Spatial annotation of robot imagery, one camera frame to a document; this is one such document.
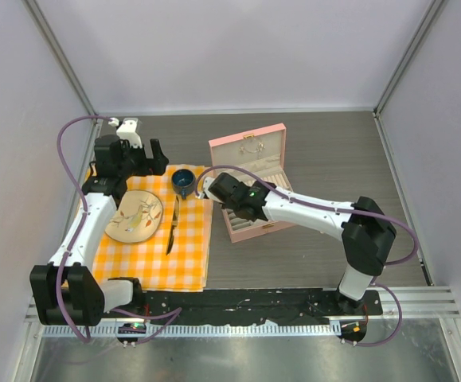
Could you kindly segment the pink jewelry box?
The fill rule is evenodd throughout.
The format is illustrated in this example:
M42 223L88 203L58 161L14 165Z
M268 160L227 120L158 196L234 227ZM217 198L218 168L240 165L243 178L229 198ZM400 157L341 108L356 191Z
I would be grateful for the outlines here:
M209 141L212 164L238 166L291 191L291 183L284 171L286 135L285 125L279 123L212 139ZM285 222L251 222L228 210L223 211L223 217L233 243L293 226Z

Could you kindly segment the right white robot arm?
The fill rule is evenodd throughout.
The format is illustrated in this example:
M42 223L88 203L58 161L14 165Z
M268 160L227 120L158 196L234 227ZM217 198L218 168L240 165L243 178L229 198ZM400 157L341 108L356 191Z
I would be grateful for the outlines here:
M364 303L371 282L381 275L397 231L367 197L356 203L324 201L268 182L246 185L229 173L206 177L202 192L223 209L247 221L286 222L327 234L342 242L346 269L335 294L335 305L353 314Z

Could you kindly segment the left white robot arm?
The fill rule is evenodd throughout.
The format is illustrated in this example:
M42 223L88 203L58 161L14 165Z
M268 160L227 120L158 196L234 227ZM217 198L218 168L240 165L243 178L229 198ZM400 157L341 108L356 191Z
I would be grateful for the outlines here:
M29 275L39 320L44 325L95 326L103 315L118 308L129 318L145 306L140 282L117 277L97 282L92 265L100 241L134 176L163 175L169 163L160 142L150 140L152 156L116 134L97 138L90 175L81 185L79 212L63 243L46 265Z

